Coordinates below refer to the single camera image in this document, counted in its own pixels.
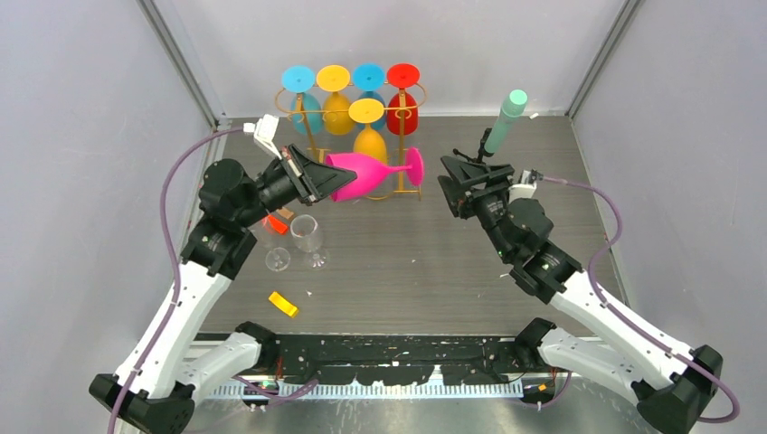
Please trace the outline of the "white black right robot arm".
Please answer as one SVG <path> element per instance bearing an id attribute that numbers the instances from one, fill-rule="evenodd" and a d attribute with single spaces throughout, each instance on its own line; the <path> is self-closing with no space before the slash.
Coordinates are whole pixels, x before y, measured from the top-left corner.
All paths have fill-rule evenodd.
<path id="1" fill-rule="evenodd" d="M 723 358 L 708 345 L 692 347 L 653 326 L 604 290 L 582 265 L 551 242 L 553 222 L 534 198 L 535 174 L 515 183 L 510 165 L 444 156 L 439 177 L 451 213 L 477 218 L 511 278 L 526 294 L 577 320 L 601 342 L 533 320 L 516 340 L 528 371 L 546 364 L 577 373 L 618 393 L 663 433 L 688 433 L 720 382 Z"/>

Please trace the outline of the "clear wine glass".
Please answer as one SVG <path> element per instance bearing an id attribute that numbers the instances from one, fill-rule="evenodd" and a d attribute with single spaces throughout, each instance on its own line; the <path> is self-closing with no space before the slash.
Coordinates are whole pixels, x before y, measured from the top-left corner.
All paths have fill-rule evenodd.
<path id="1" fill-rule="evenodd" d="M 327 249 L 317 220 L 302 214 L 291 221 L 289 228 L 296 247 L 303 252 L 304 264 L 312 270 L 323 269 L 327 265 Z"/>
<path id="2" fill-rule="evenodd" d="M 288 250 L 279 245 L 279 233 L 272 227 L 268 219 L 262 219 L 251 226 L 258 244 L 266 250 L 264 263 L 274 272 L 286 270 L 291 262 Z"/>

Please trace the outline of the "yellow wine glass front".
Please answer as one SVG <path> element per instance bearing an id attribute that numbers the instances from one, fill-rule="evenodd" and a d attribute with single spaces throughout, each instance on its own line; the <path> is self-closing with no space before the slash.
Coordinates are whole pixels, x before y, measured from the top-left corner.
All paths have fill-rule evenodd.
<path id="1" fill-rule="evenodd" d="M 373 128 L 373 123 L 384 117 L 383 103 L 372 98 L 359 99 L 351 104 L 348 114 L 354 122 L 363 126 L 355 139 L 353 150 L 387 164 L 388 153 L 385 140 Z"/>

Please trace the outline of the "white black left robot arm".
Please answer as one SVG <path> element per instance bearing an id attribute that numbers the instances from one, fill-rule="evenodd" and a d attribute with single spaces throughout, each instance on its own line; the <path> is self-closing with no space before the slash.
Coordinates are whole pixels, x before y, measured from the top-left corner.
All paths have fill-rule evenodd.
<path id="1" fill-rule="evenodd" d="M 275 335 L 252 322 L 192 363 L 185 356 L 213 305 L 256 245 L 251 227 L 293 202 L 313 204 L 351 184 L 355 172 L 284 147 L 255 177 L 236 160 L 211 164 L 199 191 L 201 220 L 171 256 L 172 287 L 149 328 L 114 373 L 90 384 L 90 395 L 111 414 L 145 433 L 180 433 L 198 401 L 233 376 L 269 373 L 279 356 Z"/>

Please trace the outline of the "pink wine glass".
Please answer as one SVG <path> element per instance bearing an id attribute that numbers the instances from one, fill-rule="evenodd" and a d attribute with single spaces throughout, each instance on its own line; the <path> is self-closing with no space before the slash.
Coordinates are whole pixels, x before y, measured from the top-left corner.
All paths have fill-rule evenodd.
<path id="1" fill-rule="evenodd" d="M 391 174 L 405 172 L 411 184 L 420 186 L 425 176 L 425 165 L 418 148 L 409 148 L 404 165 L 387 165 L 369 155 L 350 152 L 326 155 L 325 164 L 352 171 L 356 179 L 331 194 L 335 203 L 364 196 L 376 189 Z"/>

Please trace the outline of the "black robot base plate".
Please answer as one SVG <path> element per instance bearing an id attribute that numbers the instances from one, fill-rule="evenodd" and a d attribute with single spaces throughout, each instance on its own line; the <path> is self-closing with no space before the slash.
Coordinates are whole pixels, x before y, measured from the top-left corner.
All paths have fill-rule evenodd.
<path id="1" fill-rule="evenodd" d="M 258 373 L 288 384 L 448 386 L 507 384 L 540 374 L 546 385 L 565 369 L 546 364 L 511 337 L 479 335 L 277 335 Z"/>

